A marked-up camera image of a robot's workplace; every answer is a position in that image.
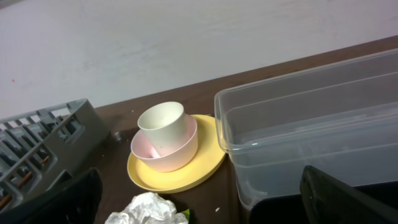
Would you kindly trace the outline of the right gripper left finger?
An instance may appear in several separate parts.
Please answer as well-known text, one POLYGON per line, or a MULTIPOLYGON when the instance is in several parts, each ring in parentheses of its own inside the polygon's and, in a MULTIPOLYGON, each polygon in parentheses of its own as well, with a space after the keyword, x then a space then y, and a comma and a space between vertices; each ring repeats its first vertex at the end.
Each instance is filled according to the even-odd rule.
POLYGON ((101 201, 100 172, 90 168, 1 214, 1 224, 93 223, 101 201))

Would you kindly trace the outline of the white paper napkin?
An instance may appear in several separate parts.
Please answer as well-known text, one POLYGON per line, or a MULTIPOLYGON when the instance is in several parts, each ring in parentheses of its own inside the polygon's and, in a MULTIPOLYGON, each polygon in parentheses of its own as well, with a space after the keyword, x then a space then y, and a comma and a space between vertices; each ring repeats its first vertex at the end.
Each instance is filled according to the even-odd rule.
POLYGON ((146 192, 134 196, 123 211, 111 213, 105 224, 188 224, 189 216, 178 212, 172 201, 146 192))

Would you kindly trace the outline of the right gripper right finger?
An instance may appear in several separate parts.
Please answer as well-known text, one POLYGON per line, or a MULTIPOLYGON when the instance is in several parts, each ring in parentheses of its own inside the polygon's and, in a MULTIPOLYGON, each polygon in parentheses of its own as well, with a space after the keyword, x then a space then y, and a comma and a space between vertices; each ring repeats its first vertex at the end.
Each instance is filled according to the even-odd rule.
POLYGON ((397 210, 313 166, 305 166, 300 193, 310 223, 397 223, 397 210))

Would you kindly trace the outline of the green yellow snack wrapper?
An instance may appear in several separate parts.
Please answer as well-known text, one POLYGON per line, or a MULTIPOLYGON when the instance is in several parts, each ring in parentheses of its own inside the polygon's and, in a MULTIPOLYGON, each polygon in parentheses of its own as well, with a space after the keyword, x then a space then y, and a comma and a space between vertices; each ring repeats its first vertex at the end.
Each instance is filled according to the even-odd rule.
POLYGON ((190 209, 189 209, 189 208, 186 209, 186 210, 184 210, 184 211, 182 211, 182 214, 185 215, 185 218, 186 218, 187 220, 190 219, 190 209))

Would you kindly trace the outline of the wooden chopstick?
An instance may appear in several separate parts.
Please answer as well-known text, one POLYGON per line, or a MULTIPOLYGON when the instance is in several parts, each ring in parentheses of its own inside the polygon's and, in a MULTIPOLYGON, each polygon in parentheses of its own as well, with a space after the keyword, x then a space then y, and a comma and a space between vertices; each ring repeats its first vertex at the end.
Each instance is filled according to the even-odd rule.
MULTIPOLYGON (((44 159, 40 161, 40 165, 45 165, 48 161, 50 160, 50 156, 46 156, 44 159)), ((28 171, 26 172, 22 177, 19 183, 16 185, 18 189, 23 188, 23 186, 27 185, 27 183, 33 178, 33 172, 28 171)), ((10 204, 11 200, 13 199, 13 196, 9 193, 1 197, 1 210, 4 210, 4 208, 10 204)))

